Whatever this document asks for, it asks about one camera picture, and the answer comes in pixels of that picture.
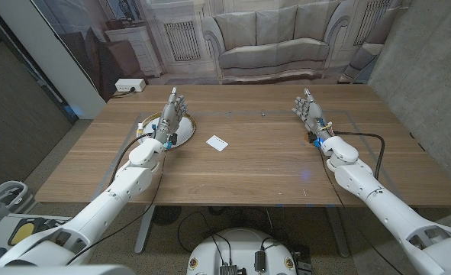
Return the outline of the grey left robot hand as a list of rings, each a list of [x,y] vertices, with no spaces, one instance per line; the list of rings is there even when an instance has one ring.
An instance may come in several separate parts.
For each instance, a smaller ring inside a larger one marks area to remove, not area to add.
[[[179,123],[187,111],[185,97],[177,94],[177,88],[173,87],[169,96],[169,101],[165,104],[159,123],[154,132],[153,138],[165,144],[179,128]]]

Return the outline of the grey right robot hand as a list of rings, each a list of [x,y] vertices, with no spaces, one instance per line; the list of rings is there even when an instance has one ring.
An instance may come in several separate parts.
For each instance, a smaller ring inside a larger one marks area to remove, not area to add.
[[[292,111],[304,123],[310,143],[317,143],[319,147],[326,139],[333,137],[332,122],[326,119],[308,88],[304,89],[304,97],[296,97]]]

